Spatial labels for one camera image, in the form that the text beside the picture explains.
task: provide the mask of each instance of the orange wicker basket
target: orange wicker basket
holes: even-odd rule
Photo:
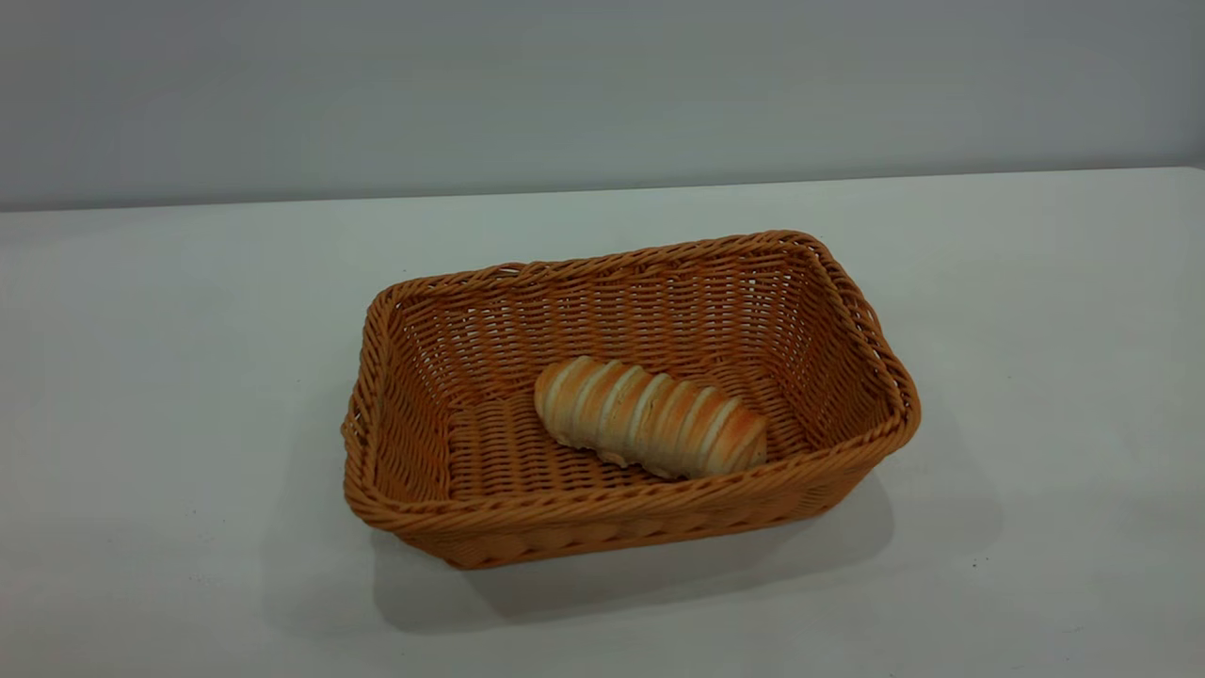
[[[558,446],[531,389],[582,354],[740,396],[770,420],[769,464],[670,483]],[[493,567],[818,515],[919,423],[911,378],[824,244],[736,235],[381,291],[342,428],[343,490],[369,525]]]

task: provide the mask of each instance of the woven pattern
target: woven pattern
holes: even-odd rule
[[[558,446],[531,389],[592,355],[740,396],[769,464],[664,482]],[[813,237],[737,235],[411,279],[369,307],[345,495],[462,568],[692,540],[818,515],[921,421],[858,287]]]

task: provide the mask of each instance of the rectangular basket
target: rectangular basket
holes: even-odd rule
[[[618,359],[769,418],[769,462],[665,482],[558,446],[545,366]],[[828,249],[771,231],[411,279],[368,311],[342,434],[365,523],[459,568],[818,515],[921,421],[875,313]]]

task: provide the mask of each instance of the bread roll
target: bread roll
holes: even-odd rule
[[[703,478],[765,462],[764,417],[712,388],[588,356],[545,369],[535,412],[562,446],[639,464],[662,478]]]

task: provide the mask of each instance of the basket rim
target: basket rim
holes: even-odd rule
[[[806,456],[795,456],[766,464],[729,476],[658,483],[635,488],[582,489],[534,493],[506,497],[471,500],[431,500],[405,502],[386,497],[375,485],[376,437],[371,423],[381,406],[378,394],[365,384],[368,367],[380,369],[383,362],[375,334],[369,323],[364,326],[364,347],[360,371],[348,403],[341,432],[347,461],[343,491],[352,511],[365,523],[389,532],[429,535],[465,530],[488,532],[500,527],[533,527],[577,523],[583,519],[622,520],[648,517],[681,509],[682,496],[704,505],[728,503],[734,500],[764,497],[768,493],[821,479],[835,473],[869,471],[883,458],[906,444],[921,421],[921,403],[916,387],[904,365],[892,353],[878,325],[874,308],[845,269],[833,258],[818,238],[797,230],[766,230],[707,240],[678,242],[605,254],[565,259],[562,261],[506,263],[478,270],[435,275],[392,284],[372,300],[369,309],[395,307],[406,297],[441,295],[483,288],[495,289],[515,284],[542,283],[574,275],[583,266],[596,266],[606,260],[611,272],[602,278],[619,276],[634,265],[653,265],[692,258],[692,249],[724,247],[729,253],[756,253],[769,244],[792,243],[811,250],[806,265],[817,266],[825,281],[831,308],[852,338],[858,353],[875,369],[888,399],[889,415],[878,426]],[[600,273],[596,267],[592,276]]]

